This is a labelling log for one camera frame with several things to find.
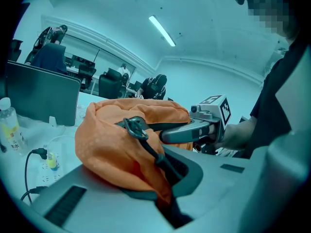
white ceiling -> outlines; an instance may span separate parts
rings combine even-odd
[[[166,56],[217,59],[262,74],[280,37],[267,33],[234,0],[84,0],[98,17],[118,25],[153,51]],[[148,20],[155,15],[176,47]]]

desk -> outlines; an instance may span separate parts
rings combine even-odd
[[[68,72],[73,72],[73,73],[76,73],[76,74],[79,73],[79,69],[75,68],[75,67],[67,67],[67,71]],[[92,86],[92,90],[91,90],[91,95],[93,94],[96,82],[98,82],[98,80],[99,80],[99,76],[94,74],[92,79],[93,79],[93,86]]]
[[[135,90],[132,90],[132,89],[130,89],[130,88],[126,88],[126,92],[125,92],[125,97],[127,98],[127,94],[128,94],[128,92],[130,92],[130,93],[132,93],[132,94],[134,94],[134,97],[136,97],[136,94],[137,94],[137,91],[135,91]]]
[[[77,103],[76,123],[75,126],[72,127],[65,127],[63,125],[52,127],[48,123],[34,121],[29,118],[19,116],[18,121],[24,137],[27,141],[29,150],[42,148],[44,145],[48,144],[49,141],[52,140],[54,137],[60,135],[69,136],[56,139],[54,141],[54,147],[52,147],[51,144],[52,148],[49,148],[49,150],[51,152],[61,152],[62,160],[59,164],[63,165],[62,175],[66,175],[67,173],[78,167],[81,162],[75,155],[73,138],[77,127],[83,121],[83,118],[81,118],[80,115],[85,113],[86,108],[91,102],[99,102],[103,100],[105,99],[80,92]],[[8,149],[6,153],[2,153],[0,151],[1,179],[11,196],[17,198],[20,198],[26,192],[24,183],[24,169],[26,157],[27,155],[19,156],[17,153],[11,151],[10,149]],[[42,160],[37,154],[32,154],[29,158],[27,168],[27,181],[29,189],[34,188],[38,185],[38,178],[42,177],[42,170],[40,168],[44,163],[46,163],[46,161]],[[36,198],[36,196],[37,195],[31,195],[33,200]],[[25,198],[24,201],[26,203],[29,203],[27,198]]]

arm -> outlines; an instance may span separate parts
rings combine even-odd
[[[137,91],[137,95],[141,95],[143,92],[144,92],[144,90],[139,88],[139,90]]]
[[[144,90],[146,90],[147,85],[148,85],[148,79],[145,79],[145,81],[142,83],[139,90],[137,91],[137,95],[141,95],[144,92]]]
[[[59,34],[59,36],[57,37],[57,40],[55,41],[55,44],[60,45],[61,41],[63,40],[65,34]]]
[[[257,119],[252,116],[248,121],[236,125],[229,124],[222,142],[216,143],[215,148],[243,150],[254,132],[256,122]]]

black strap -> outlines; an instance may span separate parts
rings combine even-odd
[[[155,165],[161,168],[165,172],[165,177],[171,186],[175,185],[181,181],[182,176],[175,170],[170,161],[165,157],[164,154],[158,154],[153,148],[148,144],[147,140],[149,138],[148,134],[142,129],[140,123],[136,119],[124,120],[125,128],[128,133],[139,140],[140,144],[155,158]]]

orange bag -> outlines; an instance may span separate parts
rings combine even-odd
[[[188,111],[163,100],[116,99],[91,103],[75,134],[75,151],[83,165],[113,185],[134,191],[155,191],[159,209],[171,202],[171,186],[154,157],[116,123],[141,117],[146,123],[190,123]],[[164,150],[158,134],[147,129],[148,144]],[[180,145],[192,150],[192,144]]]

